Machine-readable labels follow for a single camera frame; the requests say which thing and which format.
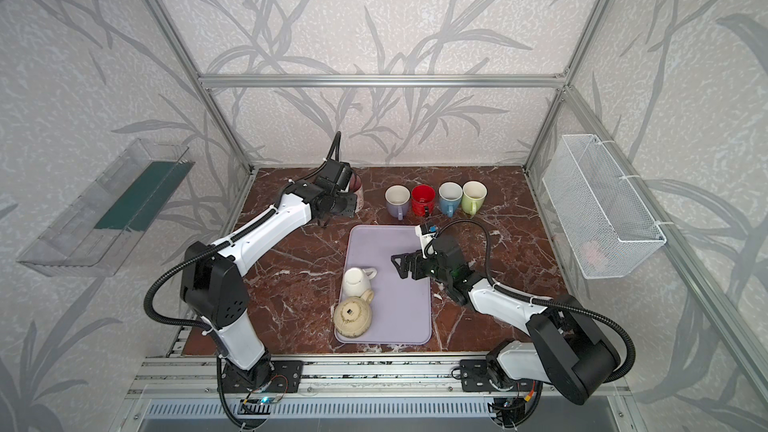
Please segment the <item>white mug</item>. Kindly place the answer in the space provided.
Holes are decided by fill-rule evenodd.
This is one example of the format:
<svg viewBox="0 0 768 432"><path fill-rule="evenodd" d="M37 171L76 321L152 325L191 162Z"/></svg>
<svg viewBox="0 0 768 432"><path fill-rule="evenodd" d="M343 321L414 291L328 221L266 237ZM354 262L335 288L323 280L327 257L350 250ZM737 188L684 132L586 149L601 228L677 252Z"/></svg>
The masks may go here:
<svg viewBox="0 0 768 432"><path fill-rule="evenodd" d="M366 291L371 290L371 281L376 277L378 270L373 267L351 267L344 272L342 280L342 294L345 298L361 297Z"/></svg>

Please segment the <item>lavender mug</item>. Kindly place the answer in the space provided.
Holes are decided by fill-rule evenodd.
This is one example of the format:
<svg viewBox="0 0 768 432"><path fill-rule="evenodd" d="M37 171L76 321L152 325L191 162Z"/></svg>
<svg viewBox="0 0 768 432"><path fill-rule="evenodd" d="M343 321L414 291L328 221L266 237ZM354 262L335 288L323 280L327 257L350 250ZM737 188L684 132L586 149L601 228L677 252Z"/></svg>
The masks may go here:
<svg viewBox="0 0 768 432"><path fill-rule="evenodd" d="M410 209L410 190L403 185L390 186L385 192L386 208L396 220L403 221Z"/></svg>

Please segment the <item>red mug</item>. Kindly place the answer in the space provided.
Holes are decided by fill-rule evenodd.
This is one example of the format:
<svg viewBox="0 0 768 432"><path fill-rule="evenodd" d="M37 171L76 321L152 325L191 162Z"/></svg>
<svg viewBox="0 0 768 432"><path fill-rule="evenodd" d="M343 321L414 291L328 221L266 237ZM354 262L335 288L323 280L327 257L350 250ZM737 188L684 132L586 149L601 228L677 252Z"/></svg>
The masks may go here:
<svg viewBox="0 0 768 432"><path fill-rule="evenodd" d="M420 184L411 191L411 210L417 217L430 217L434 213L436 191L429 185Z"/></svg>

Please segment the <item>blue mug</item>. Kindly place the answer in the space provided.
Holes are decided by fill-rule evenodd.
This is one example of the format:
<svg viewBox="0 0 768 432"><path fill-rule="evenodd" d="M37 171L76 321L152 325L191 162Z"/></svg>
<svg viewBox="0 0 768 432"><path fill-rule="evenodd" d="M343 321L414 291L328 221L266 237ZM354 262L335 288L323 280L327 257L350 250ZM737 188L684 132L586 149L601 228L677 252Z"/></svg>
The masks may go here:
<svg viewBox="0 0 768 432"><path fill-rule="evenodd" d="M461 206L463 188L455 182L444 182L438 189L440 211L452 218Z"/></svg>

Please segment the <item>beige stoneware mug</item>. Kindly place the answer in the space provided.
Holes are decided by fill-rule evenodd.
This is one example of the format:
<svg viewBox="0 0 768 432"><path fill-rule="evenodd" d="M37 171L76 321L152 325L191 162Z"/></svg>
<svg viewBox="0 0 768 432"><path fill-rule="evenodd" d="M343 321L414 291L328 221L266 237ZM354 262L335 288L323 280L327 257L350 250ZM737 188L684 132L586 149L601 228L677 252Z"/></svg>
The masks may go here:
<svg viewBox="0 0 768 432"><path fill-rule="evenodd" d="M336 331L343 337L356 338L363 335L372 324L371 302L374 292L366 290L359 297L350 297L340 302L334 309L333 323Z"/></svg>

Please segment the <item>light green mug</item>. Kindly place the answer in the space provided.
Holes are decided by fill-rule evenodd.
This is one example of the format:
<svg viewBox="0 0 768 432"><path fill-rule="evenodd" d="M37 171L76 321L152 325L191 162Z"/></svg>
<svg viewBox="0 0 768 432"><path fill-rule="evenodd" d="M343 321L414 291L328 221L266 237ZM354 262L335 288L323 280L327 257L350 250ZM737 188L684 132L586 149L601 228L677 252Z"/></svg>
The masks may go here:
<svg viewBox="0 0 768 432"><path fill-rule="evenodd" d="M465 214L474 217L484 204L487 187L479 181L468 181L462 187L461 208Z"/></svg>

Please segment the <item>pink patterned mug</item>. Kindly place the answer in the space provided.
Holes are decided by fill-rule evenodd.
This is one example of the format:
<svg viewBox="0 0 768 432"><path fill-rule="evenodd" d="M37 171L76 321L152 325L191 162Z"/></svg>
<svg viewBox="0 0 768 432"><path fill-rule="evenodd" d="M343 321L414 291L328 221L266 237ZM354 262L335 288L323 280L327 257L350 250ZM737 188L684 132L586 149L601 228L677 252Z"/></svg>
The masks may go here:
<svg viewBox="0 0 768 432"><path fill-rule="evenodd" d="M362 179L356 173L350 179L349 191L356 197L355 213L358 214L364 206L364 189Z"/></svg>

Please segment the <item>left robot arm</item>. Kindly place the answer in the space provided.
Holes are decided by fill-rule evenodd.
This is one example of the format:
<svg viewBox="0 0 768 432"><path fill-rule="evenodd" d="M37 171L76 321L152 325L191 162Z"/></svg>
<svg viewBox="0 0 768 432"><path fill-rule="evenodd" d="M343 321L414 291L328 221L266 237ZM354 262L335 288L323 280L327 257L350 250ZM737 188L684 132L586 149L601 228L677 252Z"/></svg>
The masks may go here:
<svg viewBox="0 0 768 432"><path fill-rule="evenodd" d="M236 369L251 373L268 361L268 351L248 317L249 293L244 276L250 268L293 231L327 217L352 217L358 197L353 192L326 190L307 181L290 183L255 219L216 240L220 249L203 259L206 245L196 243L185 258L180 298L202 320L218 351Z"/></svg>

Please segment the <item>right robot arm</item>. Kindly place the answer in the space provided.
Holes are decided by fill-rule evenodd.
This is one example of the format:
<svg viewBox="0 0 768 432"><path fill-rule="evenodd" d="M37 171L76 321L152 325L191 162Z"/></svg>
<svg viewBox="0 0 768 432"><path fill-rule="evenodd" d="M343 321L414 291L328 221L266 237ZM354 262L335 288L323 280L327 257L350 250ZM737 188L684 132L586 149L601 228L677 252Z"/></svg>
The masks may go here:
<svg viewBox="0 0 768 432"><path fill-rule="evenodd" d="M391 257L402 279L432 279L461 306L492 316L523 331L533 349L519 352L512 340L492 349L485 358L487 381L500 391L521 380L549 384L570 402L582 405L604 383L631 368L599 327L612 328L633 349L623 329L607 317L587 310L568 294L538 298L492 281L474 271L454 237L427 236L422 248Z"/></svg>

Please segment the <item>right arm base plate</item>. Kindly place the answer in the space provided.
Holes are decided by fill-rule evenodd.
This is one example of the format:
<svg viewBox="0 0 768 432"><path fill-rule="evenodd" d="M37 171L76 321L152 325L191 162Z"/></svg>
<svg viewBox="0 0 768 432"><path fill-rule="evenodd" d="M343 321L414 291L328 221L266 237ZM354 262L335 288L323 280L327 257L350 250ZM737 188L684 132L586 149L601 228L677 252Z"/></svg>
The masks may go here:
<svg viewBox="0 0 768 432"><path fill-rule="evenodd" d="M502 379L496 372L489 372L484 359L463 359L451 376L461 383L463 392L510 392L527 394L536 387L529 379Z"/></svg>

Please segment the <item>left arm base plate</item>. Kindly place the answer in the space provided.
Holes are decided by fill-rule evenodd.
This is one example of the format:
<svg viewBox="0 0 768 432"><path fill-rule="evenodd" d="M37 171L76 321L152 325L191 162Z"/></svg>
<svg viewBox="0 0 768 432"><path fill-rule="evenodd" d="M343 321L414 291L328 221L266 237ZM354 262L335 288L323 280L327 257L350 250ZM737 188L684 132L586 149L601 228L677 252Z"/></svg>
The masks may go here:
<svg viewBox="0 0 768 432"><path fill-rule="evenodd" d="M220 377L223 392L229 393L297 393L302 378L304 362L301 360L276 360L263 381L256 385L249 382L236 368L224 362Z"/></svg>

